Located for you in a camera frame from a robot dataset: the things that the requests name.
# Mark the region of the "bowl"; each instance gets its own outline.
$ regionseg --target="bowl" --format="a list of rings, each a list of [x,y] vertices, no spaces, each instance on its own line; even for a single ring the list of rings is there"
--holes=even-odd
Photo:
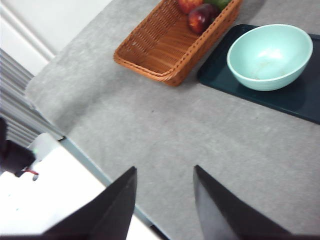
[[[303,72],[313,52],[310,36],[286,24],[257,27],[240,36],[226,61],[235,78],[258,91],[272,91],[292,83]]]

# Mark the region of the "basket rim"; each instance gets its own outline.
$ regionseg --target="basket rim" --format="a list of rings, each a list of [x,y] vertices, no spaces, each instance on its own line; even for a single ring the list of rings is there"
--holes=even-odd
[[[219,16],[210,24],[210,26],[206,29],[206,31],[204,31],[201,35],[199,35],[199,37],[195,40],[195,42],[187,49],[187,51],[184,53],[181,59],[178,60],[177,63],[168,71],[160,73],[160,72],[151,71],[150,69],[145,68],[141,65],[125,60],[124,58],[119,56],[118,51],[133,37],[133,33],[137,32],[139,29],[144,27],[144,25],[148,22],[148,19],[153,15],[153,13],[163,5],[165,0],[162,0],[143,19],[143,21],[129,34],[129,36],[127,36],[124,39],[124,41],[118,46],[118,48],[114,52],[113,59],[116,63],[125,65],[125,67],[129,67],[130,69],[133,69],[133,70],[136,69],[136,70],[142,71],[143,73],[141,72],[141,74],[148,75],[150,77],[156,77],[158,81],[165,81],[167,79],[170,79],[171,77],[174,77],[179,72],[179,70],[182,69],[189,62],[191,57],[202,46],[202,43],[204,43],[207,40],[207,38],[209,38],[209,36],[214,33],[214,31],[217,29],[219,24],[224,21],[225,19],[224,16],[230,14],[235,8],[236,4],[241,3],[242,1],[243,0],[230,1],[228,5],[219,14]]]

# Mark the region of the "radiator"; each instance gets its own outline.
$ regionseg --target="radiator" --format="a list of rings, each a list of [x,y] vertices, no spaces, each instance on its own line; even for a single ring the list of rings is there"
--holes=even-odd
[[[49,133],[56,140],[64,133],[48,123],[24,96],[33,75],[5,51],[0,50],[0,115],[8,124],[7,139],[27,147],[41,133]]]

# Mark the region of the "gray table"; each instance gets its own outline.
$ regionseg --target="gray table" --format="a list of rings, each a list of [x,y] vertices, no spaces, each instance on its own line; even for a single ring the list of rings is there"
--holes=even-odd
[[[196,164],[288,230],[320,234],[319,125],[199,84],[206,57],[179,87],[114,63],[116,47],[157,2],[113,0],[26,96],[111,179],[136,166],[136,204],[173,240],[202,239]],[[245,0],[236,24],[320,34],[319,19],[319,0]]]

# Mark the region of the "wicker basket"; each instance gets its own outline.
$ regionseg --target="wicker basket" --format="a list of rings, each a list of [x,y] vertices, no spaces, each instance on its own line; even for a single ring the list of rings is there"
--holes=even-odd
[[[188,26],[176,0],[162,0],[114,53],[114,60],[147,78],[179,85],[239,14],[232,0],[201,35]]]

